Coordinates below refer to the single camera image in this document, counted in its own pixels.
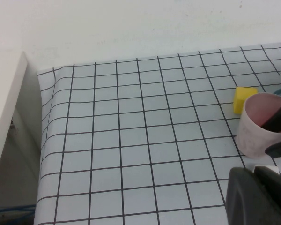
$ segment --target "white wall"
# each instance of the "white wall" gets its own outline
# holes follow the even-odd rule
[[[0,49],[37,70],[281,41],[281,0],[0,0]]]

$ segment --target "yellow block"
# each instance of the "yellow block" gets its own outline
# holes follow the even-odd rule
[[[257,93],[256,88],[236,88],[233,101],[233,111],[235,114],[241,114],[245,100]]]

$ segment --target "grid-patterned tablecloth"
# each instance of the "grid-patterned tablecloth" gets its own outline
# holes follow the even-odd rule
[[[281,43],[53,68],[35,225],[227,224],[235,87],[281,87]]]

